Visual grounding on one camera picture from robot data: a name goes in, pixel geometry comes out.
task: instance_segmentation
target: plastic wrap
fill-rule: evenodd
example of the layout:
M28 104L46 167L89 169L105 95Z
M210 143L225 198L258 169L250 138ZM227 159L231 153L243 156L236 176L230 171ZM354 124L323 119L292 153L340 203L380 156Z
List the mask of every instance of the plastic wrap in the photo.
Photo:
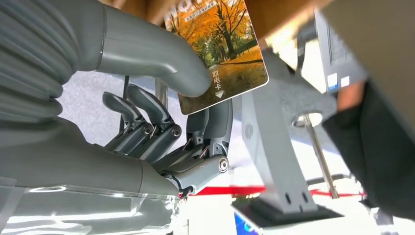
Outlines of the plastic wrap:
M165 235L177 221L178 202L69 185L24 188L0 178L0 234Z

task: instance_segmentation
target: robotic hand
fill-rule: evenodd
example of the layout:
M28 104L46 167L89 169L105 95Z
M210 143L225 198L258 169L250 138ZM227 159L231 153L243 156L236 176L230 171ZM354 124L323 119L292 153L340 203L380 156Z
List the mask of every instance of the robotic hand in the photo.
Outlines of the robotic hand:
M125 129L106 149L150 163L179 188L182 197L198 193L207 182L228 170L233 120L231 100L189 115L188 141L166 155L180 137L180 127L157 98L142 88L130 84L127 97L131 102L110 93L103 95L104 104L121 113L126 123ZM152 125L144 120L135 105L148 114Z
M163 228L172 220L178 187L197 192L227 167L229 122L222 129L209 114L203 143L198 135L165 155L181 130L138 87L129 87L129 101L104 94L107 107L127 122L104 148L57 117L56 98L76 71L149 75L182 95L202 95L211 77L184 40L96 0L2 0L0 21L0 198L6 199L0 208L7 208L0 231ZM221 105L231 110L230 101Z

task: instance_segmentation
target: metal screw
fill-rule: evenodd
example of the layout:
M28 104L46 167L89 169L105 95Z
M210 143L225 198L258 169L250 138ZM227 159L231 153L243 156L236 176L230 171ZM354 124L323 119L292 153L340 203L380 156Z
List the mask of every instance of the metal screw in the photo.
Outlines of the metal screw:
M179 129L179 128L174 128L174 129L173 129L173 136L174 136L174 137L179 137L181 133L182 133L182 132L180 131L180 129Z
M225 157L219 160L219 172L226 172L228 170L228 159Z
M152 125L146 125L144 127L144 134L149 135L152 131L153 131L153 126Z

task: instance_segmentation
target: autumn tree image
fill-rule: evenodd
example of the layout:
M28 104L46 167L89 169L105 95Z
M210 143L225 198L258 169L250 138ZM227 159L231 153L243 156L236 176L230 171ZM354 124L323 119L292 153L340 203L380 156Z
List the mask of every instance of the autumn tree image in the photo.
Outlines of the autumn tree image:
M231 36L234 33L244 34L249 22L247 9L243 0L217 0L215 15L218 22L215 27L223 35L231 59L236 57Z
M179 95L183 114L268 81L244 0L182 0L165 17L165 25L192 46L212 76L211 86L203 95Z

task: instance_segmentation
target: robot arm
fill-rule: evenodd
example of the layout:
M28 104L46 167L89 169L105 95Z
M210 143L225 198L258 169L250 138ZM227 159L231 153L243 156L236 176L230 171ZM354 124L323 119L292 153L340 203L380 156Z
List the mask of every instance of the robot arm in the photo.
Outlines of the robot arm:
M29 211L36 205L59 207L50 213L84 207L89 216L101 217L100 212L110 210L105 203L97 208L93 203L77 205L76 200L52 201L25 188L76 186L124 195L178 195L177 187L145 161L87 143L76 125L57 117L62 106L55 98L76 71L94 70L150 75L183 95L199 96L211 78L185 41L96 0L2 0L0 22L0 180L14 180L13 190L20 189L22 200L29 201L28 207L15 205L13 215L0 218L1 225L9 216L44 211ZM139 211L147 219L134 223L138 229L148 221L164 226L171 220L174 208L162 201L155 212L154 200L138 201L131 209L132 215L139 216Z

